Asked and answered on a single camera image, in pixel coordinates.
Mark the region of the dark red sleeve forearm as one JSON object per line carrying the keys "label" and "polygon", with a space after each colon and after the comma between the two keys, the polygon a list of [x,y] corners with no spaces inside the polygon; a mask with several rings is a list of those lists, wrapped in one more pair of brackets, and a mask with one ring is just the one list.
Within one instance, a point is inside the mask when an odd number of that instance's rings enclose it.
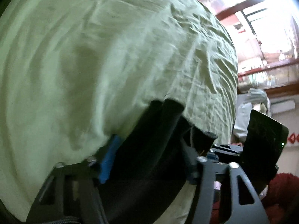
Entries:
{"label": "dark red sleeve forearm", "polygon": [[270,223],[298,223],[298,176],[278,173],[266,184],[256,178],[251,183],[268,188],[261,203]]}

